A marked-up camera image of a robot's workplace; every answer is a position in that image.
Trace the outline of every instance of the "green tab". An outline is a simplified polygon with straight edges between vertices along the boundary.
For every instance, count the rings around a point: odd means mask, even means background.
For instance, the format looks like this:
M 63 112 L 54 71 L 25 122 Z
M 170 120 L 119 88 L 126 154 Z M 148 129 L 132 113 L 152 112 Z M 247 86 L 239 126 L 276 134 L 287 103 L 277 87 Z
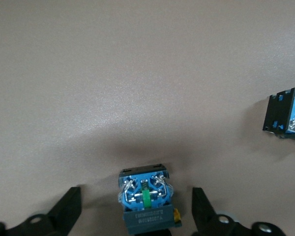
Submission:
M 144 208 L 151 208 L 151 197 L 149 196 L 149 190 L 142 190 L 142 196 L 143 196 L 143 204 Z

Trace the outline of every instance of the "bolt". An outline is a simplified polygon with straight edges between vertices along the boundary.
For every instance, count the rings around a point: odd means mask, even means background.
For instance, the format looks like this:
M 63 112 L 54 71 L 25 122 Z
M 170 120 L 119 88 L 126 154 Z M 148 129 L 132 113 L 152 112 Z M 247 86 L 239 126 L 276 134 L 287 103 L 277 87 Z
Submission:
M 265 224 L 260 224 L 259 225 L 259 229 L 263 232 L 266 232 L 266 233 L 271 233 L 272 230 L 270 229 L 270 227 L 268 225 L 265 225 Z
M 228 220 L 228 218 L 224 215 L 221 215 L 218 220 L 224 224 L 228 224 L 230 221 Z

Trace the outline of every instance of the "blue relay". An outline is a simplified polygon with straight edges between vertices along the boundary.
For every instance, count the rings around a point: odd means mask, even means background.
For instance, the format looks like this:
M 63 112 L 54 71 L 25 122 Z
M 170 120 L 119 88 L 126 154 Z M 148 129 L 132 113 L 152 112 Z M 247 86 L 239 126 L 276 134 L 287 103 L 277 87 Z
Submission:
M 295 88 L 270 96 L 263 130 L 295 139 Z
M 162 164 L 124 169 L 119 174 L 123 219 L 130 234 L 181 226 L 172 205 L 173 187 L 166 182 L 168 171 Z

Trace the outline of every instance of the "black bracket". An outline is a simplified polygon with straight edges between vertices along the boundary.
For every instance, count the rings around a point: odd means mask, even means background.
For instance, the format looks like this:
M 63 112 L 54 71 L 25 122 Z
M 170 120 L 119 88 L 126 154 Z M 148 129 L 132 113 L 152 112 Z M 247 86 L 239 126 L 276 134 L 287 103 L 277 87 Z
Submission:
M 192 189 L 192 215 L 199 236 L 286 236 L 267 222 L 256 222 L 248 229 L 227 215 L 216 214 L 201 188 Z
M 81 188 L 72 187 L 47 214 L 33 215 L 9 230 L 0 222 L 0 236 L 67 236 L 81 211 Z

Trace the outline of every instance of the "gray surface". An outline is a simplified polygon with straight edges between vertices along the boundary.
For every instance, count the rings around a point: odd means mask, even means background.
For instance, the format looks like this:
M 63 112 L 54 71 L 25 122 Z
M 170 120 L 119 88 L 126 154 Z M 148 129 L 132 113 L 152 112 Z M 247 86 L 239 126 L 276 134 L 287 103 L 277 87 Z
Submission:
M 245 226 L 295 236 L 295 141 L 261 131 L 295 87 L 295 1 L 0 1 L 0 221 L 83 185 L 71 232 L 126 235 L 122 168 L 164 163 Z

